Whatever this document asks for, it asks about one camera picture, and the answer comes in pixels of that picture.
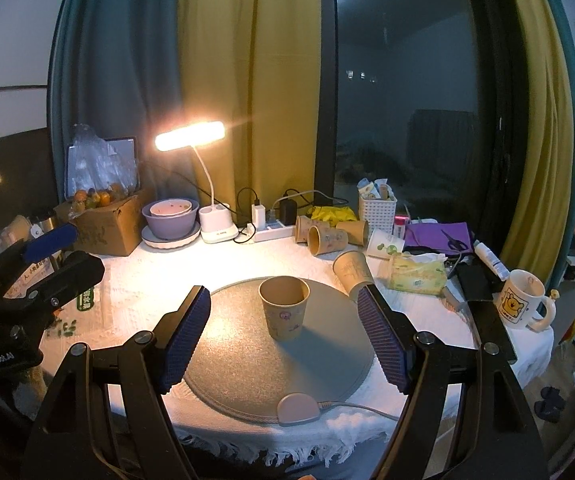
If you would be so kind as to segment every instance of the mug handle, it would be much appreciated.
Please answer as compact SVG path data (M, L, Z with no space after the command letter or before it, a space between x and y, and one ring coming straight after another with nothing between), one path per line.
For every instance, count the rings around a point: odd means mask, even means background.
M554 316L556 316L556 306L552 298L544 296L543 304L546 309L545 317L543 319L534 319L527 324L535 332L542 332L549 327L554 320Z

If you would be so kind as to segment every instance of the teal curtain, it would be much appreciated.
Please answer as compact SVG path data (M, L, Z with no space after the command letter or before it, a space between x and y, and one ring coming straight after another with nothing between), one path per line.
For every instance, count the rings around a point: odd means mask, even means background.
M559 31L561 44L563 45L563 53L565 54L565 63L567 65L568 77L570 79L571 88L571 102L572 102L572 116L574 120L574 150L572 157L572 170L571 170L571 195L570 206L567 211L567 221L565 224L565 232L563 234L563 241L559 250L552 275L549 279L549 287L556 288L563 278L567 263L566 258L570 251L571 240L574 235L575 226L575 47L574 40L571 34L570 23L565 15L565 9L561 0L547 0L554 15L554 21Z
M48 76L48 124L61 198L72 125L104 139L136 137L141 179L160 198L196 198L187 151L157 152L154 137L184 123L178 0L63 0Z

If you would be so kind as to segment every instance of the slippers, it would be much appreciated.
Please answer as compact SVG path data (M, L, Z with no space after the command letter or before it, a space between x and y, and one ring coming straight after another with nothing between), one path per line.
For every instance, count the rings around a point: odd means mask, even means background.
M565 400L561 397L561 391L553 386L546 386L541 389L543 397L550 405L562 410L565 408Z
M534 412L538 418L556 424L561 419L561 410L552 406L547 400L537 400L534 403Z

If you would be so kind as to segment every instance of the plastic storage basket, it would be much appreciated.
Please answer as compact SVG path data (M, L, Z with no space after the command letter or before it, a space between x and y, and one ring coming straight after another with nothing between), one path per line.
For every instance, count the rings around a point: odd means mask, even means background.
M367 220L370 234L374 229L392 234L395 215L396 198L394 200L365 200L359 196L359 217L361 220Z

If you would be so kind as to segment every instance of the desk lamp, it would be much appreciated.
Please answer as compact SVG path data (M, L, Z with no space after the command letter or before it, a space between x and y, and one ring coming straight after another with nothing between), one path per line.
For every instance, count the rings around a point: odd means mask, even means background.
M159 134L156 136L154 143L158 150L169 152L191 146L198 157L203 171L209 181L210 195L212 204L202 207L198 210L198 217L201 224L201 235L203 240L208 244L232 240L238 235L238 228L232 221L232 215L228 208L222 204L214 204L214 184L212 177L207 171L205 162L201 158L197 146L209 144L214 140L222 139L225 136L225 127L220 121L208 123L195 123L183 126L171 132Z

